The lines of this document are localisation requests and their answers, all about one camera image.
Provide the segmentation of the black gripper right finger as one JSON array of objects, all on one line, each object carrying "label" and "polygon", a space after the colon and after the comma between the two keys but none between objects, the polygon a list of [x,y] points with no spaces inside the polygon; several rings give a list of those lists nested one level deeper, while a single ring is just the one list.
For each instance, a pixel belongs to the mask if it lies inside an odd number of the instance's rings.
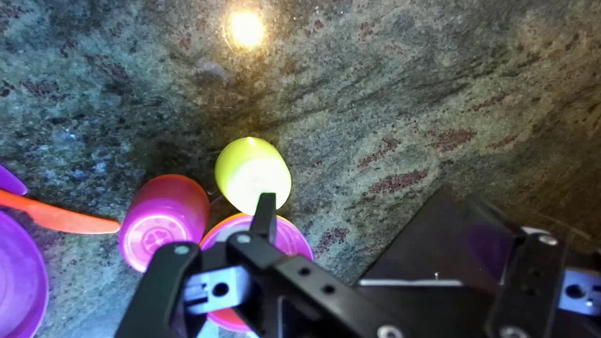
[{"label": "black gripper right finger", "polygon": [[567,246],[548,233],[518,239],[501,289],[486,316],[488,338],[550,338]]}]

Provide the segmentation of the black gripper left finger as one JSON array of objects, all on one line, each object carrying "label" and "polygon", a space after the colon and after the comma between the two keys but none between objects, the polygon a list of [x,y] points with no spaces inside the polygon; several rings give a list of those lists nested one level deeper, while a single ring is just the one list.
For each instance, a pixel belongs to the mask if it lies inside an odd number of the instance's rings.
[{"label": "black gripper left finger", "polygon": [[163,244],[143,274],[115,338],[195,338],[210,312],[231,308],[255,334],[272,334],[261,286],[278,257],[276,195],[261,194],[248,231],[203,252],[193,242]]}]

